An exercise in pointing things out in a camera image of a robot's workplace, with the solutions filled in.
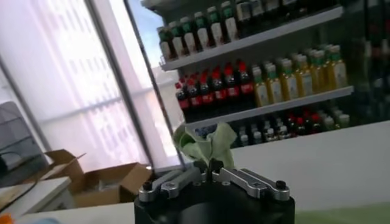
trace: white table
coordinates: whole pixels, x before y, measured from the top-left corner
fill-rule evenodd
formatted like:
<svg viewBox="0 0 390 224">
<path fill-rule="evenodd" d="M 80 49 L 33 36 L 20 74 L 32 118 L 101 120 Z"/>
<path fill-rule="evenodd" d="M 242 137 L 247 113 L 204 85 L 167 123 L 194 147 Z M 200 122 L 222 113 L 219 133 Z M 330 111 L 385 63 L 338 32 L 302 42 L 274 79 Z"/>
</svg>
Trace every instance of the white table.
<svg viewBox="0 0 390 224">
<path fill-rule="evenodd" d="M 68 177 L 41 181 L 1 214 L 9 213 L 14 219 L 17 219 L 28 213 L 75 208 L 73 198 L 68 191 L 70 183 L 71 180 Z M 31 184 L 24 184 L 21 193 L 30 186 Z M 10 188 L 1 188 L 0 194 Z"/>
<path fill-rule="evenodd" d="M 124 203 L 28 214 L 16 219 L 16 224 L 29 224 L 44 218 L 56 219 L 61 224 L 134 224 L 134 204 Z"/>
</svg>

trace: wall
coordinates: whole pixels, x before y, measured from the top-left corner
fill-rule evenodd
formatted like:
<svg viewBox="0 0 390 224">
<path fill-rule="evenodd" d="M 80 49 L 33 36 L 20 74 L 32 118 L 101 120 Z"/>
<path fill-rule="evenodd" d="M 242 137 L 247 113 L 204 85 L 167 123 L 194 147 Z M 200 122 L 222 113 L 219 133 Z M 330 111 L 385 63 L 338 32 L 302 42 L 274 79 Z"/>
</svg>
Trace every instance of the wall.
<svg viewBox="0 0 390 224">
<path fill-rule="evenodd" d="M 236 166 L 285 180 L 297 210 L 390 201 L 390 122 L 233 150 Z"/>
</svg>

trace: bottle label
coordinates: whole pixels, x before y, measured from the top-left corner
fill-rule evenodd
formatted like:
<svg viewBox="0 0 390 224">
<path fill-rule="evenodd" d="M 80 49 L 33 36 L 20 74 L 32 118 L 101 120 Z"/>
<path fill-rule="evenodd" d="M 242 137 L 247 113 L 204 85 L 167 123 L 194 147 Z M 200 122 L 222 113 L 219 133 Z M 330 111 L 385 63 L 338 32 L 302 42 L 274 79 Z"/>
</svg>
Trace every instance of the bottle label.
<svg viewBox="0 0 390 224">
<path fill-rule="evenodd" d="M 179 100 L 179 105 L 180 105 L 181 109 L 187 109 L 188 107 L 190 107 L 190 103 L 189 103 L 188 99 Z"/>
<path fill-rule="evenodd" d="M 194 35 L 192 33 L 186 33 L 184 35 L 184 40 L 185 40 L 185 43 L 187 44 L 188 51 L 191 54 L 197 53 Z"/>
<path fill-rule="evenodd" d="M 253 1 L 252 2 L 252 15 L 258 16 L 262 15 L 264 13 L 263 5 L 261 4 L 260 0 Z"/>
<path fill-rule="evenodd" d="M 202 96 L 203 103 L 212 103 L 214 101 L 214 96 L 212 93 Z"/>
<path fill-rule="evenodd" d="M 238 40 L 238 31 L 236 25 L 236 19 L 234 17 L 225 20 L 227 33 L 229 34 L 230 41 Z"/>
<path fill-rule="evenodd" d="M 199 37 L 200 44 L 202 45 L 203 50 L 206 50 L 210 47 L 210 40 L 208 39 L 207 29 L 200 28 L 197 31 L 197 36 Z"/>
<path fill-rule="evenodd" d="M 304 96 L 313 95 L 313 80 L 311 79 L 310 73 L 302 75 L 302 87 Z"/>
<path fill-rule="evenodd" d="M 241 91 L 244 94 L 252 93 L 253 90 L 254 90 L 254 84 L 252 82 L 248 83 L 248 84 L 241 85 Z"/>
<path fill-rule="evenodd" d="M 169 48 L 168 42 L 161 42 L 160 43 L 160 48 L 161 48 L 161 52 L 163 53 L 164 59 L 166 61 L 171 59 L 172 54 L 171 54 L 171 49 Z"/>
<path fill-rule="evenodd" d="M 278 0 L 267 0 L 267 12 L 277 9 L 279 7 L 279 1 Z"/>
<path fill-rule="evenodd" d="M 172 43 L 173 43 L 173 46 L 175 47 L 175 51 L 177 53 L 177 56 L 184 57 L 185 56 L 185 51 L 184 51 L 182 38 L 181 37 L 175 37 L 175 38 L 173 38 Z"/>
<path fill-rule="evenodd" d="M 335 66 L 335 79 L 337 88 L 346 87 L 348 85 L 346 66 L 344 63 L 338 63 Z"/>
<path fill-rule="evenodd" d="M 230 97 L 236 97 L 239 94 L 239 89 L 237 86 L 227 88 L 227 93 L 229 94 Z"/>
<path fill-rule="evenodd" d="M 269 99 L 267 94 L 267 88 L 265 85 L 260 85 L 257 87 L 257 96 L 260 101 L 261 106 L 269 105 Z"/>
<path fill-rule="evenodd" d="M 191 105 L 192 106 L 197 107 L 200 104 L 202 104 L 202 97 L 201 96 L 191 98 Z"/>
<path fill-rule="evenodd" d="M 287 89 L 289 98 L 291 100 L 298 98 L 297 79 L 295 77 L 290 77 L 287 79 Z"/>
<path fill-rule="evenodd" d="M 217 46 L 224 44 L 224 39 L 222 36 L 222 29 L 219 23 L 214 23 L 211 25 L 211 31 L 213 32 L 213 37 Z"/>
<path fill-rule="evenodd" d="M 280 82 L 271 83 L 272 98 L 275 103 L 280 103 L 282 100 L 282 92 L 280 91 Z"/>
<path fill-rule="evenodd" d="M 250 19 L 250 4 L 248 2 L 240 3 L 237 5 L 237 19 L 238 21 Z"/>
</svg>

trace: small bottle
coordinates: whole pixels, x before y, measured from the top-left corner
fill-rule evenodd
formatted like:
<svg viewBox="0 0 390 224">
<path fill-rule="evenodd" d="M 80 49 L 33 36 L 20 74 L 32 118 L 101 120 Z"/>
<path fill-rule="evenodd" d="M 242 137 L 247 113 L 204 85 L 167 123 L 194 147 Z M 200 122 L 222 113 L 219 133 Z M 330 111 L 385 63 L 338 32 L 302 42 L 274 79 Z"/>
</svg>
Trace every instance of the small bottle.
<svg viewBox="0 0 390 224">
<path fill-rule="evenodd" d="M 250 35 L 250 3 L 246 0 L 236 0 L 237 21 L 239 37 L 244 38 Z"/>
<path fill-rule="evenodd" d="M 197 36 L 203 51 L 214 46 L 211 30 L 208 28 L 207 20 L 202 12 L 195 13 L 195 23 L 197 26 Z"/>
<path fill-rule="evenodd" d="M 175 48 L 176 54 L 179 58 L 183 58 L 188 54 L 187 45 L 183 38 L 183 30 L 180 26 L 178 26 L 177 22 L 169 23 L 169 28 L 171 29 L 171 33 L 173 34 L 172 43 Z"/>
<path fill-rule="evenodd" d="M 275 65 L 269 64 L 267 65 L 267 86 L 268 86 L 268 97 L 272 103 L 280 103 L 283 101 L 282 97 L 282 87 L 280 84 L 280 80 L 276 76 L 276 67 Z"/>
<path fill-rule="evenodd" d="M 255 78 L 255 97 L 258 107 L 263 107 L 270 104 L 268 98 L 267 84 L 263 82 L 261 77 L 261 69 L 255 65 L 252 68 L 252 74 Z"/>
<path fill-rule="evenodd" d="M 163 57 L 165 61 L 171 61 L 173 60 L 175 56 L 175 50 L 172 45 L 172 41 L 169 38 L 168 35 L 168 28 L 167 27 L 159 27 L 157 28 L 158 36 L 160 37 L 160 49 L 163 53 Z"/>
<path fill-rule="evenodd" d="M 232 6 L 230 1 L 223 2 L 221 4 L 222 13 L 225 19 L 225 26 L 227 30 L 227 36 L 230 41 L 238 40 L 238 29 L 236 19 L 233 16 Z"/>
<path fill-rule="evenodd" d="M 261 132 L 259 131 L 255 131 L 254 134 L 253 134 L 253 143 L 255 145 L 257 144 L 261 144 L 263 142 L 262 138 L 261 138 Z"/>
<path fill-rule="evenodd" d="M 184 31 L 184 40 L 187 45 L 188 52 L 190 54 L 196 54 L 198 52 L 198 43 L 199 40 L 194 35 L 194 29 L 192 22 L 188 17 L 183 17 L 180 19 Z"/>
<path fill-rule="evenodd" d="M 213 34 L 214 42 L 216 46 L 221 46 L 225 43 L 224 34 L 222 32 L 221 20 L 217 12 L 217 8 L 212 6 L 207 9 L 208 17 L 211 23 L 211 33 Z"/>
<path fill-rule="evenodd" d="M 241 146 L 247 146 L 249 145 L 249 138 L 248 138 L 248 135 L 241 135 L 240 136 L 240 140 L 241 140 Z"/>
</svg>

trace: yellow juice bottle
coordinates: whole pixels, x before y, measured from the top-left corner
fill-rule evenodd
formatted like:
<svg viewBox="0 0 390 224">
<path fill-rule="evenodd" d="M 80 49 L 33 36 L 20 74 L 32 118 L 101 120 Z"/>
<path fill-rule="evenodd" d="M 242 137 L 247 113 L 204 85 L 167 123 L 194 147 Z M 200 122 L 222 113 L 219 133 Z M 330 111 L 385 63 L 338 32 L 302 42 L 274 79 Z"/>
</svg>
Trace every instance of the yellow juice bottle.
<svg viewBox="0 0 390 224">
<path fill-rule="evenodd" d="M 263 107 L 271 104 L 268 98 L 267 84 L 263 82 L 263 78 L 261 77 L 261 69 L 259 66 L 253 66 L 252 73 L 255 79 L 255 97 L 257 106 Z"/>
<path fill-rule="evenodd" d="M 293 66 L 291 60 L 284 59 L 282 61 L 281 74 L 283 96 L 286 100 L 293 100 L 298 98 L 297 78 L 293 75 Z"/>
<path fill-rule="evenodd" d="M 276 67 L 273 64 L 267 64 L 266 70 L 268 75 L 268 97 L 272 103 L 280 103 L 283 101 L 282 86 L 276 76 Z"/>
<path fill-rule="evenodd" d="M 300 55 L 298 57 L 299 70 L 297 70 L 296 77 L 298 82 L 299 97 L 313 95 L 313 78 L 307 65 L 307 57 Z"/>
<path fill-rule="evenodd" d="M 330 86 L 332 89 L 343 88 L 348 85 L 346 64 L 341 59 L 340 46 L 335 45 L 330 49 Z"/>
</svg>

